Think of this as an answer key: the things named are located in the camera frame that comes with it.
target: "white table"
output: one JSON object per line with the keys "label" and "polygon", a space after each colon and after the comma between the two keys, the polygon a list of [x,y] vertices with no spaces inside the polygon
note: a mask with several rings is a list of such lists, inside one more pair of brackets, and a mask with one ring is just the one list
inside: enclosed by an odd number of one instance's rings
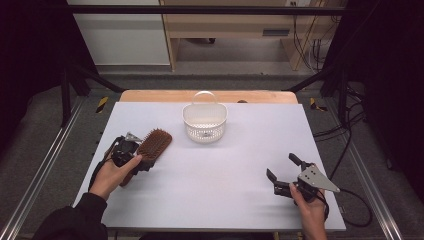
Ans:
{"label": "white table", "polygon": [[[173,141],[149,172],[139,172],[108,200],[102,222],[143,231],[287,231],[301,229],[293,200],[273,194],[269,168],[285,182],[300,167],[289,153],[324,173],[302,105],[225,103],[228,119],[218,142],[202,145],[186,135],[182,109],[189,103],[116,103],[77,195],[112,141],[128,131],[144,138],[162,128]],[[328,231],[346,230],[337,202],[326,192]]]}

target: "black curtain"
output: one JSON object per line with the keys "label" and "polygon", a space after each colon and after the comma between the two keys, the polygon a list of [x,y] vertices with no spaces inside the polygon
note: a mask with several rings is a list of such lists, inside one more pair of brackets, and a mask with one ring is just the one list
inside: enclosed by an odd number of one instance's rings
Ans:
{"label": "black curtain", "polygon": [[[0,131],[1,150],[7,147],[34,94],[60,85],[67,65],[97,73],[88,48],[71,13],[55,13],[46,4],[66,0],[5,0],[0,7]],[[69,71],[78,94],[89,88],[84,76]]]}
{"label": "black curtain", "polygon": [[[349,1],[355,6],[365,6],[367,2]],[[349,81],[364,83],[367,118],[379,137],[388,163],[405,173],[424,202],[423,15],[421,0],[381,0],[344,66]],[[343,20],[347,21],[337,30],[328,63],[336,60],[335,53],[361,21],[359,18]]]}

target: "white basket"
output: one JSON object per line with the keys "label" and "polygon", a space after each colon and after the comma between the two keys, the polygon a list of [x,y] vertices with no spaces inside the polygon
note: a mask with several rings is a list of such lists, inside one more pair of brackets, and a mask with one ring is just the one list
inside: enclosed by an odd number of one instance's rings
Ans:
{"label": "white basket", "polygon": [[[209,94],[214,103],[195,103],[197,96]],[[198,143],[211,143],[224,134],[227,120],[227,107],[217,103],[216,97],[209,91],[200,91],[193,96],[191,105],[183,109],[186,131],[191,140]]]}

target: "hair brush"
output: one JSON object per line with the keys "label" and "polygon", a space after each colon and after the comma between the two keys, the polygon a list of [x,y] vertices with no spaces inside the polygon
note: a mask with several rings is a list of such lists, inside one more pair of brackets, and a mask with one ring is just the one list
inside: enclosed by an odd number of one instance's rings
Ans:
{"label": "hair brush", "polygon": [[172,141],[172,136],[162,130],[154,129],[143,139],[140,146],[137,148],[137,154],[142,155],[141,162],[125,177],[120,186],[125,186],[134,175],[139,171],[149,171],[152,168],[159,156],[165,151]]}

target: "hand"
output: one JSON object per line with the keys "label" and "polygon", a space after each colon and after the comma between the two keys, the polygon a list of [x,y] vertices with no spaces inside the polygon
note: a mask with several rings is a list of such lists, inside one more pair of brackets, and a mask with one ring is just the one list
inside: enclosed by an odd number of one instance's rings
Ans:
{"label": "hand", "polygon": [[[327,239],[324,226],[324,203],[317,198],[310,203],[306,202],[302,193],[297,190],[293,183],[290,183],[290,192],[299,207],[303,233],[306,239]],[[320,192],[322,197],[324,197],[324,190],[320,189]]]}
{"label": "hand", "polygon": [[97,173],[96,180],[94,180],[93,186],[91,186],[89,192],[107,200],[110,193],[113,192],[127,174],[140,163],[141,159],[142,156],[137,155],[122,167],[117,167],[112,159],[107,160]]}

